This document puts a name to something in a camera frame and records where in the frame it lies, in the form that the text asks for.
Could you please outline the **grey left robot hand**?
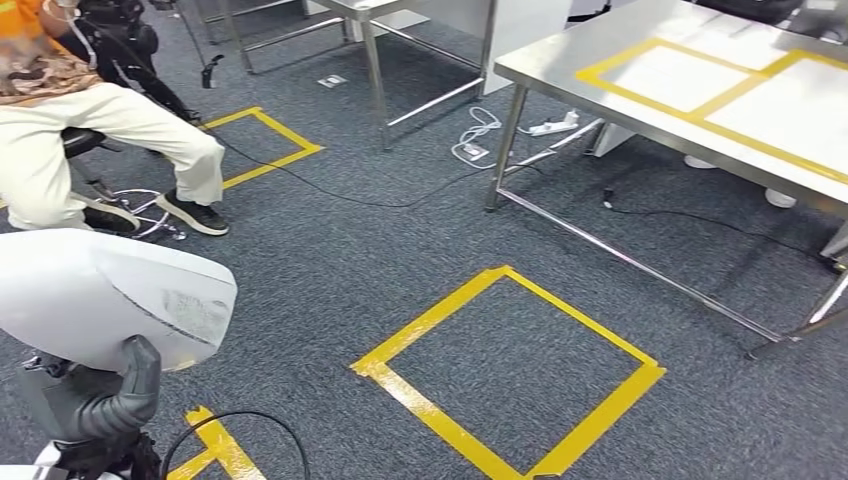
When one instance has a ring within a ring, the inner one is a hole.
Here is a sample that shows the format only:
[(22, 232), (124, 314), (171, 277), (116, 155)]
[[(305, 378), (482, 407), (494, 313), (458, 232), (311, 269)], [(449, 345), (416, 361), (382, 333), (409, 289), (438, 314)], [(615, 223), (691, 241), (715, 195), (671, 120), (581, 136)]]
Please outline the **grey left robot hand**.
[(123, 341), (117, 372), (36, 352), (16, 369), (33, 417), (63, 443), (110, 439), (138, 432), (158, 407), (162, 360), (143, 336)]

